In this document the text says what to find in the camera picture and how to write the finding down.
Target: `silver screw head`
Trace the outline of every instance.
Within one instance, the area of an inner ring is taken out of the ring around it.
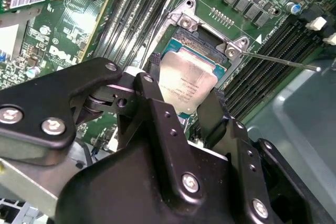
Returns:
[[[272,146],[269,144],[269,143],[267,143],[267,142],[265,142],[265,146],[266,146],[266,148],[268,148],[268,149],[272,149]]]
[[[144,78],[146,81],[149,81],[149,82],[153,82],[153,81],[154,81],[153,78],[150,77],[150,76],[144,76],[143,78]]]
[[[65,131],[65,124],[59,118],[49,118],[42,123],[42,130],[48,135],[60,135]]]
[[[188,173],[184,174],[182,176],[182,183],[185,189],[187,189],[191,193],[195,193],[199,189],[199,185],[196,178],[191,174]]]
[[[105,65],[105,67],[108,69],[108,70],[111,70],[111,71],[116,71],[117,70],[117,67],[112,64],[112,63],[108,63]]]
[[[0,122],[14,124],[23,118],[22,112],[17,108],[6,107],[0,109]]]
[[[255,211],[257,212],[257,214],[266,219],[268,217],[268,211],[265,207],[265,205],[259,200],[259,199],[254,199],[252,201],[253,207],[255,209]]]

